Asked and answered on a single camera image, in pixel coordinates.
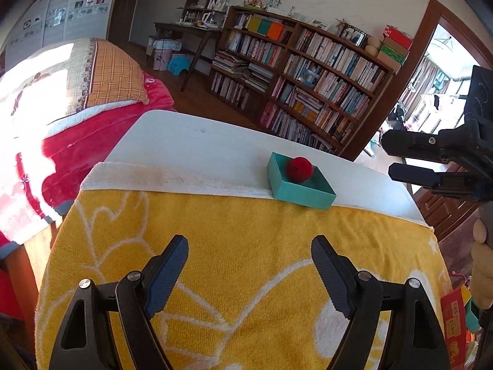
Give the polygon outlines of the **right hand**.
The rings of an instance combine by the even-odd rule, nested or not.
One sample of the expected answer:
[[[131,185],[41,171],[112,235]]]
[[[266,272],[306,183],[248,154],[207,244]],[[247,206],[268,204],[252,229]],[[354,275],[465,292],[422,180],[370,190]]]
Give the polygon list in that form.
[[[486,245],[487,236],[485,224],[477,219],[473,225],[475,242],[471,250],[473,269],[470,292],[475,304],[483,310],[491,307],[493,299],[493,251]]]

